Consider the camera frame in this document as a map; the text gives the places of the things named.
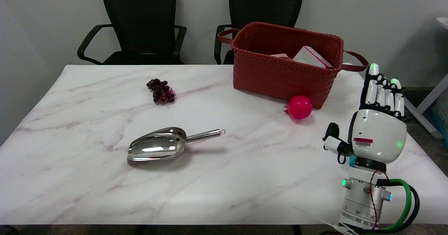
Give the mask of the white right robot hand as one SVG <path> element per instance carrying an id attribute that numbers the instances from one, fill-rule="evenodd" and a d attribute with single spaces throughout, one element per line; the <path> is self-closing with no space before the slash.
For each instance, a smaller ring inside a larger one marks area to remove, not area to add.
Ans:
<path id="1" fill-rule="evenodd" d="M 403 121 L 403 87 L 398 79 L 387 79 L 378 64 L 371 64 L 365 74 L 360 106 L 352 116 L 348 139 L 339 138 L 339 127 L 331 122 L 323 137 L 324 149 L 342 158 L 355 156 L 355 166 L 386 172 L 397 160 L 407 136 Z"/>

